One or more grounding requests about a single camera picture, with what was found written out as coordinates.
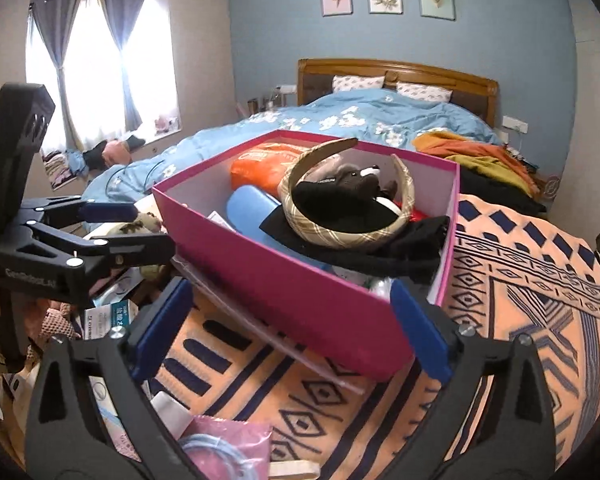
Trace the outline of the plaid beige headband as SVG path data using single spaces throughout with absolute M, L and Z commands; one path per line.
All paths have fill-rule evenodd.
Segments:
M 410 222 L 415 206 L 415 185 L 410 170 L 399 156 L 390 156 L 398 182 L 393 200 L 360 200 L 335 183 L 304 178 L 329 157 L 355 148 L 358 141 L 340 139 L 308 148 L 290 167 L 278 186 L 285 218 L 306 242 L 330 249 L 368 252 L 387 244 Z

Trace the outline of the black fabric pouch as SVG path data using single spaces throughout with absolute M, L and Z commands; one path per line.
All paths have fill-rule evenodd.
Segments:
M 327 179 L 302 181 L 291 193 L 300 212 L 321 228 L 346 234 L 364 234 L 391 224 L 398 215 L 376 198 L 396 195 L 392 181 L 382 188 L 375 176 L 354 177 L 350 183 Z M 450 218 L 424 217 L 410 220 L 392 240 L 371 252 L 357 249 L 332 249 L 310 244 L 289 225 L 282 207 L 274 209 L 260 224 L 260 230 L 276 242 L 300 255 L 322 263 L 373 276 L 403 278 L 429 285 L 440 266 L 441 252 L 448 234 Z

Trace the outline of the small plush toy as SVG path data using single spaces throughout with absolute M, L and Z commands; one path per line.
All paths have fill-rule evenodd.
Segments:
M 148 233 L 161 233 L 162 222 L 151 212 L 144 214 L 141 212 L 137 215 L 136 219 L 132 222 L 121 223 L 120 226 L 115 226 L 108 231 L 109 236 L 118 235 L 134 235 L 134 234 L 148 234 Z M 166 266 L 164 264 L 152 264 L 151 266 L 141 266 L 140 274 L 142 277 L 151 283 L 157 283 L 160 281 L 162 272 Z

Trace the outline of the windowsill clothes pile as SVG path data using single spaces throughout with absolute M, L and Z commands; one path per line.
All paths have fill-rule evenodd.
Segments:
M 72 179 L 87 179 L 91 174 L 112 166 L 129 165 L 132 155 L 145 144 L 144 139 L 130 134 L 122 140 L 102 140 L 84 152 L 53 151 L 43 155 L 42 161 L 50 185 L 59 188 Z

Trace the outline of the clear plastic sheet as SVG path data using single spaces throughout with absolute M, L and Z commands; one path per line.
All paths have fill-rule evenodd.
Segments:
M 195 287 L 199 289 L 208 300 L 215 305 L 220 311 L 228 315 L 235 322 L 240 324 L 250 333 L 255 334 L 260 339 L 263 339 L 267 344 L 270 344 L 276 350 L 283 352 L 285 356 L 289 356 L 291 359 L 302 364 L 308 370 L 312 370 L 313 373 L 317 374 L 321 378 L 332 382 L 333 384 L 347 389 L 358 396 L 362 396 L 365 390 L 362 387 L 356 386 L 347 382 L 346 380 L 339 378 L 334 372 L 328 370 L 321 365 L 318 365 L 314 361 L 303 355 L 302 350 L 294 348 L 293 344 L 288 344 L 284 336 L 277 336 L 273 332 L 268 330 L 263 322 L 259 321 L 249 311 L 243 308 L 238 302 L 230 296 L 227 296 L 225 292 L 216 286 L 211 280 L 209 280 L 204 274 L 195 269 L 183 256 L 176 254 L 172 259 L 172 264 L 178 272 L 180 272 L 184 278 L 187 278 Z

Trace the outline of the blue cylinder bottle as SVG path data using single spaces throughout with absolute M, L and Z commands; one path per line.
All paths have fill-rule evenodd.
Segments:
M 226 204 L 228 221 L 240 234 L 267 248 L 302 261 L 309 266 L 328 270 L 326 263 L 294 252 L 260 229 L 260 224 L 280 205 L 272 195 L 253 185 L 243 185 L 232 193 Z

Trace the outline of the pink red packet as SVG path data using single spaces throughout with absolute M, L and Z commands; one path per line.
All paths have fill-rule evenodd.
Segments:
M 272 427 L 196 416 L 178 444 L 207 479 L 267 479 Z

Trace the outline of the orange patterned blanket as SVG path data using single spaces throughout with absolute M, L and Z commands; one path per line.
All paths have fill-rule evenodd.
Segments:
M 496 339 L 531 336 L 563 463 L 600 416 L 600 263 L 554 224 L 460 196 L 444 310 Z M 267 422 L 271 457 L 325 479 L 373 479 L 427 414 L 438 384 L 416 364 L 372 382 L 332 364 L 329 382 L 238 328 L 204 297 L 150 382 L 196 414 Z

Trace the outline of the orange snack bag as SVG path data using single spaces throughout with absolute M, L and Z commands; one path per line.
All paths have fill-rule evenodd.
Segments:
M 237 190 L 252 185 L 278 197 L 278 186 L 306 148 L 288 143 L 261 143 L 240 154 L 230 165 L 230 185 Z

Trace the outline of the grey curtain left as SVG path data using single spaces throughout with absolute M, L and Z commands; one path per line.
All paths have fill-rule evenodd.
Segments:
M 69 110 L 65 60 L 81 0 L 31 0 L 32 18 L 56 70 L 62 125 L 67 148 L 83 150 Z

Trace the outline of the grey curtain right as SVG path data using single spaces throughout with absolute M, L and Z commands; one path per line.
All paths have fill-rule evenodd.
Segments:
M 104 17 L 110 31 L 112 40 L 116 45 L 121 58 L 121 77 L 123 93 L 123 110 L 126 131 L 135 131 L 141 124 L 131 91 L 129 71 L 126 68 L 124 55 L 134 30 L 140 10 L 145 0 L 98 0 L 104 12 Z

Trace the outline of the brown teddy bear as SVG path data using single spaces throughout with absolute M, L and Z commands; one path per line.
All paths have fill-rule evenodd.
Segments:
M 325 178 L 325 181 L 335 183 L 344 192 L 360 200 L 379 197 L 393 200 L 398 192 L 398 182 L 391 180 L 386 185 L 381 185 L 380 176 L 381 170 L 378 165 L 359 167 L 341 164 Z

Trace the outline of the blue floral duvet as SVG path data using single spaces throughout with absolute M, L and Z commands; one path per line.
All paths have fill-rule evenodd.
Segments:
M 486 122 L 456 104 L 414 100 L 386 89 L 353 90 L 200 130 L 151 158 L 105 170 L 91 180 L 82 197 L 99 203 L 135 203 L 177 172 L 275 130 L 354 136 L 410 151 L 413 141 L 429 130 L 446 130 L 487 144 L 502 143 Z

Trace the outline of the orange mustard clothes pile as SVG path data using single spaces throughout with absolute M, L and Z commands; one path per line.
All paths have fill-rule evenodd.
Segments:
M 528 170 L 504 146 L 469 140 L 446 130 L 427 131 L 413 145 L 419 153 L 457 162 L 482 176 L 513 185 L 531 198 L 540 196 Z

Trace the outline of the wall power socket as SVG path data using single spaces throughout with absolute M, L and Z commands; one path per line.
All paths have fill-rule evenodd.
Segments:
M 528 124 L 520 119 L 504 116 L 502 118 L 502 126 L 508 130 L 513 130 L 521 134 L 528 133 Z

